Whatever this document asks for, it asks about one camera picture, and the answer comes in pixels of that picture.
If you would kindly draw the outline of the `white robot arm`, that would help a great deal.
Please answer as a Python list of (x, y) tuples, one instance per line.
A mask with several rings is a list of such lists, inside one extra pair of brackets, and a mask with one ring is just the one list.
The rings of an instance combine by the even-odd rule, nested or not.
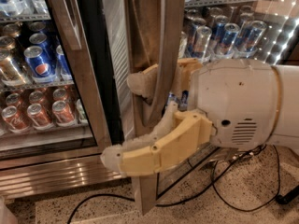
[(153, 131), (101, 154), (121, 176), (157, 174), (202, 145), (247, 151), (262, 144), (299, 149), (299, 67), (224, 59), (191, 72), (187, 110), (170, 102)]

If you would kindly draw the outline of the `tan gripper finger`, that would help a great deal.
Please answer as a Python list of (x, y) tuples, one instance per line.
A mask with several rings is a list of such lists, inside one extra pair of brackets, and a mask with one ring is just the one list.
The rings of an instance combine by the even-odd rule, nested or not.
[(207, 143), (212, 122), (199, 110), (178, 111), (174, 101), (149, 134), (107, 147), (100, 159), (122, 177), (153, 175), (175, 167)]
[[(181, 99), (183, 92), (190, 89), (191, 73), (202, 67), (203, 65), (196, 58), (178, 59), (170, 92)], [(142, 72), (130, 74), (127, 78), (127, 85), (133, 94), (151, 101), (155, 92), (157, 75), (158, 65), (154, 64)]]

